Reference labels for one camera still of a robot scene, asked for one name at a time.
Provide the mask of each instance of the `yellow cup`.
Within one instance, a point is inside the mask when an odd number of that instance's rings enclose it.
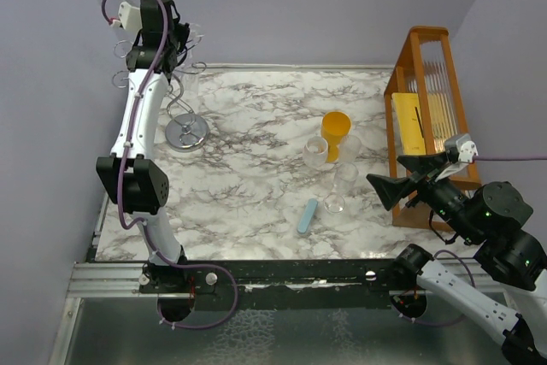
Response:
[[[326,162],[335,162],[338,159],[338,145],[348,135],[350,128],[350,117],[341,111],[332,111],[323,117],[321,136],[328,142]]]

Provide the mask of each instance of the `marble surface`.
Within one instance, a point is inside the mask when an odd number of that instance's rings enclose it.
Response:
[[[199,92],[185,100],[209,123],[210,139],[198,151],[169,148],[163,102],[156,132],[156,163],[168,175],[167,211],[176,238],[191,259],[385,258],[416,243],[434,252],[444,244],[428,230],[391,226],[366,181],[388,174],[383,91],[390,72],[214,71],[201,75]],[[340,110],[352,119],[351,133],[364,148],[360,175],[343,213],[322,205],[332,189],[334,166],[303,164],[307,139],[320,132],[321,118]],[[320,201],[309,235],[297,223],[310,198]],[[458,240],[450,247],[470,249]],[[135,227],[126,232],[108,207],[98,261],[144,260]]]

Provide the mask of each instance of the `wooden rack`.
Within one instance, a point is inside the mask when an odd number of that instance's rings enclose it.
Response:
[[[417,93],[420,104],[422,137],[427,154],[444,150],[444,141],[454,134],[468,132],[456,70],[450,51],[448,30],[444,27],[415,26],[409,31],[397,65],[385,88],[385,122],[391,177],[403,177],[397,167],[397,155],[402,154],[397,144],[393,115],[393,93]],[[456,186],[465,191],[481,186],[474,164],[450,177]],[[424,203],[415,208],[400,205],[393,209],[393,225],[399,227],[428,228],[430,209]],[[450,231],[441,221],[433,227]]]

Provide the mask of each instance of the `blue sponge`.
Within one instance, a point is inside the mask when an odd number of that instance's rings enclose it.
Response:
[[[297,227],[297,233],[300,235],[304,235],[308,232],[309,223],[311,222],[311,219],[314,216],[315,209],[317,209],[317,200],[315,198],[310,198],[308,200],[308,204],[306,204],[306,209],[304,210],[304,214],[302,218],[300,219],[300,222],[298,223]]]

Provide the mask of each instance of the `yellow book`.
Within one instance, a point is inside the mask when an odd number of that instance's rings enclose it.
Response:
[[[403,142],[403,153],[409,156],[426,154],[418,94],[393,93],[392,98]]]

